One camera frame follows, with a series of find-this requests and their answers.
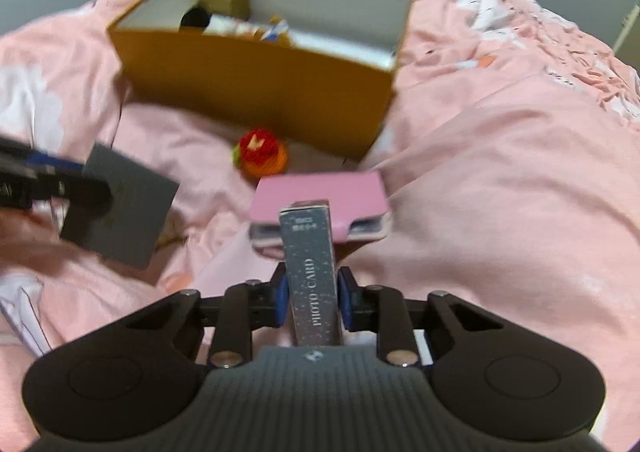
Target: silver box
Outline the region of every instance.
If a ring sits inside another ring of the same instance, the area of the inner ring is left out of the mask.
[[[280,230],[298,345],[340,345],[328,201],[304,201],[282,209]]]

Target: pink wallet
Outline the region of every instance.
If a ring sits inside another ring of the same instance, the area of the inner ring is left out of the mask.
[[[285,174],[258,183],[249,211],[253,245],[281,245],[280,210],[322,199],[329,201],[334,242],[376,241],[389,231],[391,212],[378,172]]]

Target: white cloud print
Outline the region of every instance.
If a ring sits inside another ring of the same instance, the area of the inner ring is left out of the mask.
[[[0,67],[0,129],[27,135],[43,152],[60,148],[64,131],[60,125],[62,100],[47,91],[37,66]]]

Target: wrinkled fabric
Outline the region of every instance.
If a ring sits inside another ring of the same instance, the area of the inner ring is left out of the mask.
[[[242,128],[133,101],[105,28],[136,1],[94,0],[0,38],[3,134],[79,161],[107,143],[180,181],[142,272],[60,241],[62,206],[0,212],[0,288],[33,305],[0,317],[4,452],[36,437],[20,400],[37,354],[21,313],[56,347],[170,292],[222,294],[275,267],[248,240],[254,188],[230,156]],[[640,428],[638,75],[535,0],[415,0],[395,86],[360,164],[382,173],[394,227],[344,264],[361,284],[446,289],[579,350],[607,382],[604,443],[628,450]],[[344,168],[291,151],[297,171]]]

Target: red and orange crochet toy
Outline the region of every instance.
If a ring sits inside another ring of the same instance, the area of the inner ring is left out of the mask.
[[[233,151],[234,164],[250,177],[282,174],[289,162],[287,147],[265,128],[244,135]]]

